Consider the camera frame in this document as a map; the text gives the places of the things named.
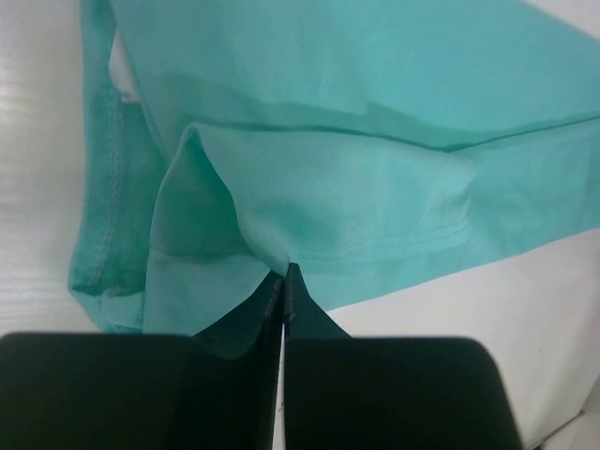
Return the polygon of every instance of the stitching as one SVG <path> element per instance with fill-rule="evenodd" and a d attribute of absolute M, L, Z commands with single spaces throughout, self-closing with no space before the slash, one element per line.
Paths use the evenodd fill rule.
<path fill-rule="evenodd" d="M 120 199 L 123 191 L 124 178 L 124 142 L 123 142 L 123 109 L 119 99 L 119 95 L 113 89 L 110 89 L 110 94 L 107 99 L 107 108 L 109 111 L 109 161 L 111 169 L 108 185 L 108 204 L 102 224 L 100 238 L 96 245 L 96 256 L 93 269 L 90 273 L 90 278 L 87 282 L 88 287 L 98 285 L 106 261 L 111 252 L 114 233 L 119 217 Z"/>

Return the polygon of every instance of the white surface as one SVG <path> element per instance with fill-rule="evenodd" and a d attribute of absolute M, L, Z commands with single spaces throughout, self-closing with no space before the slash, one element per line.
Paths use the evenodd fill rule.
<path fill-rule="evenodd" d="M 0 0 L 0 334 L 90 330 L 66 289 L 83 195 L 75 0 Z"/>
<path fill-rule="evenodd" d="M 125 44 L 118 30 L 114 34 L 114 41 L 112 42 L 109 72 L 114 87 L 121 93 L 123 103 L 140 103 L 142 101 L 133 81 L 128 56 L 125 52 Z"/>
<path fill-rule="evenodd" d="M 598 381 L 596 381 L 596 384 L 594 385 L 590 396 L 586 400 L 583 409 L 586 411 L 586 413 L 600 414 L 600 378 Z"/>
<path fill-rule="evenodd" d="M 600 415 L 584 415 L 556 436 L 544 450 L 600 450 Z"/>
<path fill-rule="evenodd" d="M 598 0 L 558 1 L 545 8 L 600 36 Z M 0 0 L 0 334 L 92 329 L 65 288 L 83 196 L 77 4 Z M 355 334 L 479 338 L 532 443 L 577 413 L 600 372 L 599 233 L 332 315 Z"/>

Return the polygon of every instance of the teal fabric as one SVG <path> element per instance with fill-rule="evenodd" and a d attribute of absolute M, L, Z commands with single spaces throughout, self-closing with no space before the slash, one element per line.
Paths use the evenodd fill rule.
<path fill-rule="evenodd" d="M 103 329 L 196 333 L 289 262 L 329 309 L 600 225 L 600 43 L 533 7 L 94 0 L 82 27 L 70 286 Z"/>

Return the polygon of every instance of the cloth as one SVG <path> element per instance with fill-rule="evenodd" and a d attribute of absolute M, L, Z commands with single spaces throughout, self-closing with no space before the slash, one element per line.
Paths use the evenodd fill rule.
<path fill-rule="evenodd" d="M 94 0 L 82 28 L 69 284 L 102 329 L 197 333 L 289 262 L 341 307 L 600 224 L 600 43 L 518 1 Z"/>

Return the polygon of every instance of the seam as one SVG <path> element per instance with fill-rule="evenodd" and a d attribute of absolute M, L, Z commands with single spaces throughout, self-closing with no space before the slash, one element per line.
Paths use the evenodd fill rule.
<path fill-rule="evenodd" d="M 100 237 L 96 245 L 94 265 L 87 282 L 88 287 L 98 285 L 106 261 L 111 252 L 114 233 L 119 217 L 120 200 L 123 191 L 124 178 L 124 142 L 123 142 L 123 109 L 114 89 L 108 88 L 107 109 L 109 113 L 108 146 L 110 174 L 108 185 L 108 200 Z"/>
<path fill-rule="evenodd" d="M 596 127 L 592 128 L 591 126 L 594 125 L 594 122 L 598 122 L 598 124 L 596 124 Z M 585 135 L 580 136 L 580 135 L 575 135 L 574 129 L 576 128 L 589 128 L 589 130 L 586 130 Z M 485 142 L 482 144 L 478 144 L 478 145 L 474 145 L 473 147 L 468 147 L 468 148 L 463 148 L 460 150 L 460 152 L 473 152 L 473 151 L 477 151 L 479 152 L 480 150 L 484 150 L 486 153 L 483 155 L 486 158 L 502 158 L 504 157 L 507 153 L 508 154 L 513 154 L 516 152 L 523 152 L 523 147 L 530 147 L 531 146 L 531 142 L 533 140 L 536 140 L 537 142 L 541 142 L 541 143 L 545 143 L 546 141 L 550 141 L 552 142 L 552 144 L 558 144 L 558 145 L 564 145 L 566 143 L 573 143 L 573 142 L 583 142 L 586 143 L 587 141 L 593 141 L 598 139 L 598 137 L 600 136 L 600 118 L 596 118 L 593 120 L 589 120 L 589 121 L 585 121 L 585 123 L 576 123 L 576 124 L 569 124 L 569 125 L 565 125 L 564 127 L 555 127 L 549 130 L 543 130 L 543 131 L 536 131 L 534 133 L 527 133 L 527 134 L 522 134 L 522 135 L 517 135 L 517 136 L 507 136 L 506 138 L 502 138 L 502 139 L 498 139 L 494 142 Z M 556 133 L 552 133 L 552 131 L 561 131 L 562 135 L 561 136 L 556 136 Z M 528 141 L 523 141 L 520 138 L 522 137 L 527 137 L 529 138 Z M 488 147 L 489 143 L 503 143 L 504 145 L 506 145 L 505 147 L 502 146 L 494 146 L 494 147 Z"/>
<path fill-rule="evenodd" d="M 273 133 L 281 133 L 281 132 L 325 132 L 325 133 L 333 133 L 333 134 L 342 134 L 342 135 L 350 135 L 350 136 L 365 136 L 369 138 L 375 139 L 384 139 L 391 142 L 396 143 L 405 143 L 408 145 L 412 145 L 414 147 L 423 148 L 427 150 L 441 151 L 444 153 L 454 153 L 457 151 L 468 150 L 474 147 L 479 147 L 481 145 L 486 145 L 489 143 L 495 143 L 497 141 L 503 141 L 511 138 L 519 138 L 522 136 L 530 136 L 536 135 L 540 133 L 545 133 L 548 131 L 552 131 L 555 129 L 562 128 L 570 128 L 576 127 L 579 125 L 584 125 L 590 122 L 595 122 L 600 120 L 600 115 L 595 114 L 590 117 L 585 117 L 578 120 L 572 120 L 566 123 L 560 123 L 559 125 L 550 125 L 545 127 L 534 127 L 533 129 L 528 129 L 525 131 L 516 131 L 516 132 L 507 132 L 506 134 L 502 134 L 498 132 L 498 136 L 491 137 L 488 139 L 483 139 L 481 141 L 474 142 L 458 142 L 447 145 L 431 145 L 424 144 L 422 142 L 413 141 L 410 139 L 402 139 L 397 136 L 393 136 L 385 133 L 375 133 L 358 129 L 344 128 L 344 127 L 331 127 L 331 126 L 321 126 L 321 125 L 273 125 L 273 124 L 261 124 L 258 122 L 249 122 L 249 121 L 235 121 L 235 120 L 223 120 L 216 119 L 212 117 L 207 117 L 203 115 L 199 115 L 195 118 L 194 122 L 201 125 L 207 125 L 215 128 L 229 128 L 240 131 L 262 131 L 262 132 L 273 132 Z"/>
<path fill-rule="evenodd" d="M 174 261 L 177 263 L 205 263 L 206 260 L 222 261 L 229 258 L 243 258 L 247 256 L 256 257 L 255 253 L 246 251 L 224 251 L 223 253 L 198 253 L 195 255 L 182 255 L 182 254 L 171 254 L 166 253 L 158 248 L 150 246 L 150 252 L 155 253 L 162 261 L 170 262 Z"/>

